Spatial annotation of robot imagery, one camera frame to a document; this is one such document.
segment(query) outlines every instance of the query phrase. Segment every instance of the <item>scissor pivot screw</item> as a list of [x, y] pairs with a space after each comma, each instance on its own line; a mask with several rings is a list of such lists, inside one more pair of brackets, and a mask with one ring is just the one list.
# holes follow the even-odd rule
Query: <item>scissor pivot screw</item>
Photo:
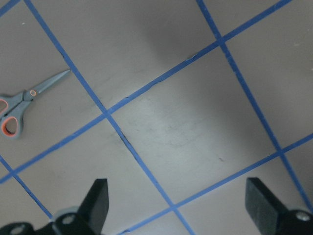
[[30, 91], [30, 95], [31, 95], [31, 96], [36, 96], [36, 95], [37, 95], [37, 91], [31, 90], [31, 91]]

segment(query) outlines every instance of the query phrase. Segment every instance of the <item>blue tape line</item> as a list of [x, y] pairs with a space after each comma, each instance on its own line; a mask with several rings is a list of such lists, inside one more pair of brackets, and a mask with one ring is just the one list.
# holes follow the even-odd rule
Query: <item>blue tape line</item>
[[98, 108], [103, 112], [107, 112], [103, 104], [101, 103], [100, 99], [97, 97], [97, 95], [94, 93], [94, 91], [91, 89], [87, 81], [83, 78], [81, 73], [78, 71], [77, 67], [74, 65], [68, 54], [65, 52], [59, 41], [56, 39], [56, 37], [53, 35], [51, 30], [49, 29], [48, 25], [44, 22], [41, 15], [35, 8], [35, 6], [32, 4], [30, 0], [24, 0], [25, 4], [29, 8], [29, 10], [32, 12], [40, 26], [43, 28], [51, 42], [54, 44], [54, 46], [57, 48], [57, 50], [60, 52], [60, 54], [63, 56], [65, 62], [70, 67], [71, 71], [76, 75], [79, 82], [82, 84], [82, 86], [85, 88], [89, 96], [92, 98], [92, 100], [95, 102], [95, 104], [98, 106]]
[[310, 141], [312, 139], [313, 139], [313, 133], [308, 135], [308, 136], [306, 136], [306, 137], [304, 137], [304, 138], [302, 138], [302, 139], [300, 139], [300, 140], [298, 140], [297, 142], [292, 143], [292, 144], [288, 145], [287, 147], [283, 148], [283, 152], [286, 153], [286, 152], [288, 152], [290, 150], [293, 150], [293, 149], [295, 149], [295, 148], [305, 144], [306, 142], [308, 142], [308, 141]]
[[157, 77], [156, 79], [154, 79], [153, 81], [149, 82], [147, 85], [143, 86], [142, 88], [140, 88], [139, 90], [137, 90], [136, 92], [132, 93], [131, 95], [129, 95], [128, 97], [124, 98], [123, 100], [119, 101], [118, 103], [116, 103], [114, 106], [112, 106], [111, 108], [108, 109], [108, 112], [110, 114], [113, 114], [115, 111], [117, 111], [118, 109], [120, 109], [121, 107], [123, 107], [124, 105], [128, 104], [129, 102], [131, 102], [132, 100], [136, 99], [138, 96], [140, 96], [141, 94], [145, 93], [146, 91], [148, 91], [151, 87], [153, 87], [154, 85], [158, 84], [159, 82], [162, 82], [164, 80], [166, 80], [167, 78], [169, 78], [170, 76], [174, 75], [175, 73], [177, 73], [178, 71], [182, 70], [183, 68], [185, 68], [186, 66], [190, 65], [191, 63], [195, 62], [196, 60], [198, 60], [199, 58], [203, 57], [204, 55], [206, 55], [207, 53], [209, 53], [210, 51], [212, 51], [213, 49], [215, 49], [216, 47], [218, 47], [218, 43], [214, 42], [210, 45], [208, 45], [207, 47], [205, 47], [204, 49], [200, 50], [196, 55], [194, 55], [192, 58], [187, 59], [183, 62], [181, 62], [180, 64], [176, 65], [175, 67], [171, 68], [170, 70], [168, 70], [167, 72], [165, 72], [164, 74], [162, 74], [161, 76]]
[[6, 12], [8, 12], [13, 6], [19, 3], [20, 0], [10, 0], [3, 7], [0, 8], [0, 17], [3, 16]]
[[215, 190], [215, 189], [223, 186], [224, 184], [226, 184], [226, 183], [228, 183], [228, 182], [230, 182], [230, 181], [232, 181], [232, 180], [234, 180], [234, 179], [236, 179], [236, 178], [246, 174], [247, 172], [252, 171], [253, 169], [255, 169], [255, 168], [257, 168], [257, 167], [259, 167], [259, 166], [261, 166], [261, 165], [263, 165], [263, 164], [265, 164], [265, 163], [267, 163], [267, 162], [269, 162], [269, 161], [271, 161], [271, 160], [273, 160], [275, 158], [277, 158], [278, 156], [279, 156], [279, 154], [277, 152], [274, 153], [274, 154], [271, 154], [271, 155], [267, 156], [266, 158], [263, 158], [262, 160], [260, 160], [260, 161], [258, 161], [256, 163], [254, 163], [254, 164], [252, 164], [252, 165], [250, 165], [250, 166], [248, 166], [248, 167], [246, 167], [246, 168], [236, 172], [235, 174], [232, 174], [231, 176], [228, 176], [227, 178], [225, 178], [225, 179], [223, 179], [223, 180], [221, 180], [221, 181], [211, 185], [210, 187], [207, 187], [206, 189], [204, 189], [204, 190], [202, 190], [202, 191], [200, 191], [200, 192], [198, 192], [198, 193], [196, 193], [196, 194], [186, 198], [185, 200], [177, 203], [176, 206], [179, 208], [179, 207], [181, 207], [181, 206], [183, 206], [183, 205], [185, 205], [185, 204], [187, 204], [187, 203], [189, 203], [189, 202], [191, 202], [191, 201], [193, 201], [193, 200], [195, 200], [195, 199], [197, 199], [197, 198], [199, 198], [199, 197], [209, 193], [210, 191]]
[[265, 17], [269, 16], [273, 12], [277, 11], [278, 9], [282, 8], [283, 6], [287, 5], [292, 0], [281, 0], [271, 6], [270, 8], [266, 9], [265, 11], [261, 12], [259, 15], [256, 15], [251, 20], [245, 22], [241, 26], [235, 28], [231, 32], [227, 33], [225, 36], [223, 36], [224, 41], [228, 41], [235, 37], [236, 35], [240, 34], [241, 32], [245, 31], [247, 28], [251, 27], [252, 25], [258, 23], [260, 20], [264, 19]]
[[259, 120], [261, 121], [263, 127], [265, 128], [272, 144], [274, 145], [275, 149], [277, 150], [277, 152], [280, 154], [280, 158], [281, 160], [283, 161], [284, 163], [284, 166], [286, 167], [291, 179], [293, 180], [297, 190], [299, 191], [300, 195], [302, 196], [304, 202], [306, 203], [306, 205], [308, 206], [308, 208], [310, 210], [313, 209], [310, 201], [309, 201], [309, 198], [308, 196], [306, 195], [302, 185], [300, 184], [300, 181], [298, 180], [294, 170], [292, 169], [292, 166], [291, 164], [289, 163], [288, 159], [286, 158], [285, 154], [283, 153], [281, 147], [280, 147], [280, 144], [278, 143], [278, 140], [277, 138], [275, 137], [272, 129], [270, 128], [265, 116], [263, 115], [259, 105], [257, 104], [255, 98], [253, 97], [252, 95], [252, 92], [250, 91], [243, 75], [241, 74], [233, 56], [231, 55], [229, 49], [227, 48], [224, 40], [222, 39], [221, 37], [221, 34], [219, 33], [209, 11], [207, 10], [204, 2], [202, 0], [196, 0], [200, 9], [201, 9], [201, 12], [204, 14], [204, 17], [205, 19], [207, 20], [207, 23], [209, 24], [211, 30], [213, 31], [215, 37], [216, 37], [216, 40], [220, 43], [220, 47], [223, 51], [223, 53], [225, 54], [225, 57], [226, 59], [228, 60], [228, 63], [229, 65], [231, 66], [231, 68], [233, 69], [234, 73], [236, 74], [236, 77], [240, 83], [240, 85], [242, 86], [247, 98], [249, 99], [254, 111], [256, 112]]
[[146, 224], [148, 224], [148, 223], [150, 223], [150, 222], [152, 222], [152, 221], [154, 221], [154, 220], [156, 220], [156, 219], [158, 219], [158, 218], [168, 214], [171, 211], [172, 211], [171, 208], [167, 208], [167, 209], [165, 209], [165, 210], [163, 210], [163, 211], [161, 211], [161, 212], [159, 212], [159, 213], [157, 213], [155, 215], [152, 215], [149, 218], [147, 218], [147, 219], [145, 219], [145, 220], [135, 224], [134, 226], [131, 226], [130, 228], [124, 230], [123, 232], [118, 233], [118, 235], [124, 235], [124, 234], [127, 234], [127, 233], [131, 233], [132, 231], [134, 231], [136, 229], [139, 229], [140, 227], [143, 227], [144, 225], [146, 225]]
[[128, 148], [128, 150], [131, 152], [131, 154], [133, 155], [133, 157], [135, 158], [135, 160], [138, 162], [139, 166], [141, 167], [141, 169], [145, 172], [145, 174], [148, 176], [148, 178], [150, 179], [150, 181], [153, 183], [153, 185], [157, 188], [157, 190], [159, 191], [159, 193], [162, 195], [162, 197], [164, 198], [164, 200], [167, 202], [167, 204], [170, 206], [170, 208], [172, 208], [172, 210], [175, 212], [175, 214], [177, 215], [177, 217], [180, 219], [180, 221], [182, 222], [182, 224], [185, 226], [185, 228], [188, 230], [188, 232], [190, 234], [195, 234], [193, 232], [193, 230], [191, 229], [191, 227], [189, 226], [189, 224], [186, 222], [186, 220], [183, 218], [183, 216], [180, 214], [180, 212], [175, 208], [174, 203], [172, 202], [172, 200], [169, 198], [169, 196], [166, 194], [165, 190], [162, 188], [162, 186], [159, 184], [159, 182], [157, 181], [157, 179], [154, 177], [154, 175], [152, 174], [152, 172], [149, 170], [149, 168], [146, 166], [146, 164], [143, 162], [143, 160], [141, 159], [141, 157], [138, 155], [138, 153], [136, 152], [136, 150], [134, 149], [134, 147], [132, 146], [132, 144], [128, 141], [128, 139], [125, 137], [124, 133], [122, 132], [122, 130], [120, 129], [120, 127], [118, 126], [118, 124], [115, 122], [115, 120], [111, 117], [108, 116], [107, 117], [108, 121], [110, 122], [110, 124], [112, 125], [112, 127], [115, 129], [115, 131], [118, 133], [119, 137], [122, 139], [122, 141], [124, 142], [125, 146]]
[[[6, 160], [0, 156], [0, 162], [4, 165], [4, 167], [12, 172], [11, 166], [6, 162]], [[25, 191], [31, 196], [31, 198], [36, 202], [36, 204], [40, 207], [40, 209], [49, 217], [52, 218], [52, 214], [43, 206], [43, 204], [39, 201], [39, 199], [35, 196], [35, 194], [27, 187], [27, 185], [23, 182], [23, 180], [16, 174], [14, 174], [14, 178], [20, 183], [20, 185], [25, 189]]]
[[312, 204], [311, 204], [311, 202], [309, 200], [309, 197], [307, 196], [307, 194], [306, 194], [304, 188], [302, 187], [299, 179], [297, 178], [297, 176], [296, 176], [296, 174], [295, 174], [291, 164], [289, 163], [288, 159], [286, 158], [286, 156], [284, 154], [281, 154], [281, 160], [284, 163], [284, 165], [285, 165], [285, 167], [286, 167], [290, 177], [292, 178], [295, 186], [297, 187], [300, 195], [302, 196], [303, 201], [305, 202], [305, 204], [307, 205], [309, 210], [311, 212], [313, 212], [313, 207], [312, 207]]
[[67, 136], [66, 138], [64, 138], [63, 140], [61, 140], [60, 142], [58, 142], [57, 144], [51, 146], [49, 149], [47, 149], [46, 151], [40, 153], [39, 155], [37, 155], [36, 157], [32, 158], [31, 160], [29, 160], [28, 162], [20, 165], [19, 167], [17, 167], [16, 169], [12, 170], [9, 174], [5, 175], [3, 178], [0, 179], [0, 184], [3, 184], [4, 182], [6, 182], [7, 180], [9, 180], [12, 176], [19, 174], [21, 171], [27, 169], [28, 167], [30, 167], [31, 165], [33, 165], [34, 163], [38, 162], [39, 160], [43, 159], [44, 157], [46, 157], [48, 154], [56, 151], [57, 149], [63, 147], [64, 145], [66, 145], [67, 143], [71, 142], [73, 139], [77, 138], [78, 136], [80, 136], [81, 134], [85, 133], [86, 131], [88, 131], [90, 128], [92, 128], [93, 126], [95, 126], [96, 124], [98, 124], [99, 122], [101, 122], [102, 120], [104, 120], [106, 118], [105, 115], [101, 114], [100, 116], [98, 116], [97, 118], [95, 118], [94, 120], [92, 120], [91, 122], [87, 123], [85, 126], [83, 126], [82, 128], [80, 128], [79, 130], [75, 131], [73, 134], [71, 134], [70, 136]]

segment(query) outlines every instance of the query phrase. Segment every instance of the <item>floor tile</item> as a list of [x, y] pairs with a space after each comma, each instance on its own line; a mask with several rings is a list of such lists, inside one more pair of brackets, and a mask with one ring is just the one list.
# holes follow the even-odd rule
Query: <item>floor tile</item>
[[196, 234], [260, 234], [245, 209], [247, 177], [259, 177], [285, 205], [305, 208], [281, 160], [276, 158], [181, 207]]
[[313, 141], [310, 141], [288, 153], [286, 156], [291, 163], [297, 177], [302, 184], [307, 196], [313, 202], [313, 180], [312, 180], [312, 167], [313, 167]]
[[219, 48], [113, 116], [174, 201], [274, 151]]
[[204, 0], [222, 35], [229, 33], [277, 2], [278, 0]]
[[130, 233], [125, 231], [124, 235], [188, 235], [188, 231], [179, 221], [177, 216], [171, 212], [161, 218]]
[[35, 229], [48, 223], [48, 217], [14, 179], [0, 185], [0, 228], [13, 222], [28, 222]]
[[215, 40], [195, 1], [34, 5], [107, 108]]
[[313, 132], [312, 11], [292, 1], [227, 43], [282, 146]]
[[[0, 18], [0, 31], [0, 94], [15, 95], [68, 69], [23, 1]], [[19, 140], [0, 135], [0, 154], [17, 167], [100, 113], [71, 73], [29, 106]]]
[[168, 207], [111, 125], [102, 121], [21, 173], [52, 214], [78, 206], [96, 178], [107, 178], [112, 235]]

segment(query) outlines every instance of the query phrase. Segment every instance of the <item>floor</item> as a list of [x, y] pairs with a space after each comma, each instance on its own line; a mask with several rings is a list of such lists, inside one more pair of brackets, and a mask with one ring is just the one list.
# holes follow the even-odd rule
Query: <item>floor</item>
[[107, 178], [106, 235], [258, 235], [246, 178], [313, 211], [311, 0], [0, 0], [0, 93], [71, 69], [0, 136], [0, 226]]

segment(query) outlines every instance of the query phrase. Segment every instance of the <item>gray scissor handle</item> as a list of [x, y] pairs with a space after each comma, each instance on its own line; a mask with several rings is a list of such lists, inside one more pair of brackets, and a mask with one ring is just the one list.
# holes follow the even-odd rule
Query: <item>gray scissor handle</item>
[[[8, 139], [17, 139], [23, 130], [23, 115], [31, 101], [23, 101], [23, 92], [13, 97], [0, 96], [0, 100], [6, 103], [4, 110], [0, 112], [1, 133]], [[16, 130], [9, 131], [8, 124], [14, 121]]]

